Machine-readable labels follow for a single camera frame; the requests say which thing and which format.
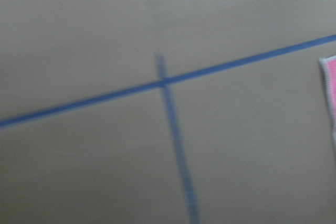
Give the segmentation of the pink towel with white edge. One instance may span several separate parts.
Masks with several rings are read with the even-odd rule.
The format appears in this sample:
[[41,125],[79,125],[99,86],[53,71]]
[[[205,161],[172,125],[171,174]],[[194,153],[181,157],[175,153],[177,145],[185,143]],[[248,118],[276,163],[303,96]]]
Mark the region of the pink towel with white edge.
[[332,140],[335,148],[335,56],[319,59],[322,70],[324,90],[332,123]]

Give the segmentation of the crossing blue tape strip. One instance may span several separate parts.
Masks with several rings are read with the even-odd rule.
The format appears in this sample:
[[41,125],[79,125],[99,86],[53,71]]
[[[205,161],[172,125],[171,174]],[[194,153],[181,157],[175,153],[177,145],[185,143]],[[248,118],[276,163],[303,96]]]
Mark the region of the crossing blue tape strip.
[[170,84],[168,82],[165,59],[162,54],[155,54],[155,59],[157,75],[160,79],[160,82],[162,83],[162,97],[166,110],[167,120],[169,123],[177,169],[179,171],[179,176],[184,191],[185,203],[187,206],[190,223],[200,223],[196,192],[185,155],[184,142],[181,135],[181,129],[179,127],[179,119],[176,114],[173,94],[171,92]]

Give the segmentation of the long blue tape strip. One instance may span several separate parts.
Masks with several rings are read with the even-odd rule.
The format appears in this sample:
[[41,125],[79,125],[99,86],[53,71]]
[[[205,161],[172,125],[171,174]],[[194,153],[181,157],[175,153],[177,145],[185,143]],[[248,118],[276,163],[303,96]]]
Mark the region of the long blue tape strip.
[[286,54],[290,54],[296,51],[305,50],[308,48],[324,45],[324,44],[334,42],[334,41],[335,41],[335,35],[321,37],[321,38],[317,38],[314,40],[302,42],[299,44],[271,50],[268,52],[263,52],[263,53],[248,56],[248,57],[243,57],[240,59],[232,60],[229,62],[221,63],[218,65],[214,65],[214,66],[210,66],[210,67],[206,67],[202,69],[198,69],[195,71],[190,71],[190,72],[185,72],[185,73],[178,74],[175,76],[165,77],[163,80],[143,83],[137,86],[133,86],[133,87],[129,87],[129,88],[125,88],[125,89],[121,89],[121,90],[113,91],[109,93],[104,93],[100,95],[95,95],[95,96],[85,98],[82,100],[78,100],[78,101],[68,102],[68,103],[64,103],[64,104],[57,105],[57,106],[52,106],[49,108],[44,108],[44,109],[37,110],[37,111],[31,111],[26,114],[15,115],[10,118],[1,119],[1,129],[10,127],[13,125],[17,125],[17,124],[26,123],[28,121],[38,120],[38,119],[52,116],[58,113],[76,110],[79,108],[83,108],[85,106],[91,106],[91,105],[98,104],[101,102],[118,99],[120,97],[125,97],[128,95],[160,88],[164,84],[175,84],[178,82],[195,79],[195,78],[202,77],[205,75],[225,71],[231,68],[248,65],[250,63],[259,62],[259,61],[263,61],[266,59],[270,59],[270,58],[274,58],[274,57],[278,57],[278,56],[282,56]]

